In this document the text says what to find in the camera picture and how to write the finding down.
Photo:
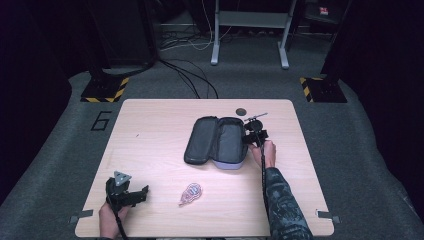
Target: wooden table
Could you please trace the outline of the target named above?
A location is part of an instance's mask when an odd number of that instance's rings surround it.
[[[236,109],[247,115],[239,117]],[[259,99],[131,99],[119,113],[87,197],[78,237],[99,236],[98,210],[105,201],[105,183],[115,170],[132,176],[130,192],[149,185],[147,201],[132,208],[125,221],[130,237],[256,237],[269,236],[261,188],[261,169],[250,151],[239,170],[221,170],[212,161],[188,165],[183,160],[194,122],[203,116],[260,117],[277,146],[278,167],[291,185],[315,236],[328,236],[333,223],[318,218],[328,211],[293,104]],[[190,183],[203,187],[202,196],[178,205]]]

